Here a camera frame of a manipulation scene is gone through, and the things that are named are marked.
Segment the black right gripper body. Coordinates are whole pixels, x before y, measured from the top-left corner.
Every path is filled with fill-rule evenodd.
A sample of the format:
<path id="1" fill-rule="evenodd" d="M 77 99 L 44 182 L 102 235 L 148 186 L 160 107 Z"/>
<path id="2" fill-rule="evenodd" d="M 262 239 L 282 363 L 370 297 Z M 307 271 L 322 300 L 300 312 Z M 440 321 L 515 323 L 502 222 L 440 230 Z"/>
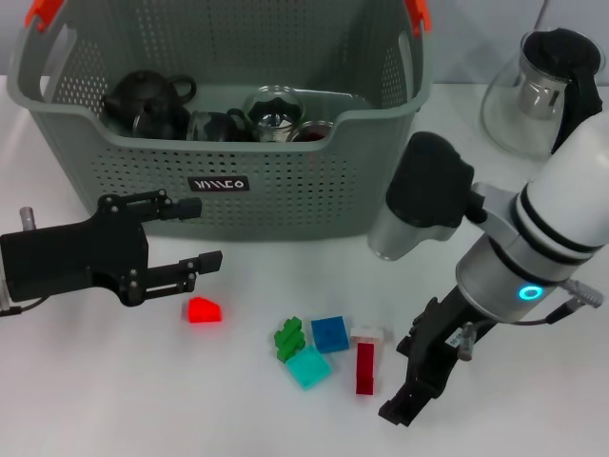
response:
<path id="1" fill-rule="evenodd" d="M 412 323 L 397 351 L 407 358 L 402 394 L 440 395 L 458 361 L 458 348 L 448 340 L 467 324 L 481 324 L 481 339 L 495 325 L 453 288 L 442 300 L 432 298 Z"/>

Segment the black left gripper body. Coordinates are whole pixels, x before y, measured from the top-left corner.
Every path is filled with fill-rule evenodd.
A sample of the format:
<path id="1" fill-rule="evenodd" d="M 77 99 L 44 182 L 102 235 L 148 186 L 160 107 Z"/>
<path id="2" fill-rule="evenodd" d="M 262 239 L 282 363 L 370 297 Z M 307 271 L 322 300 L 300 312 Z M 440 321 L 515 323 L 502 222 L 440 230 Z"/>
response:
<path id="1" fill-rule="evenodd" d="M 85 221 L 1 236 L 10 299 L 16 303 L 86 288 L 106 288 L 127 307 L 146 295 L 148 245 L 140 215 L 128 205 L 143 197 L 105 195 Z"/>

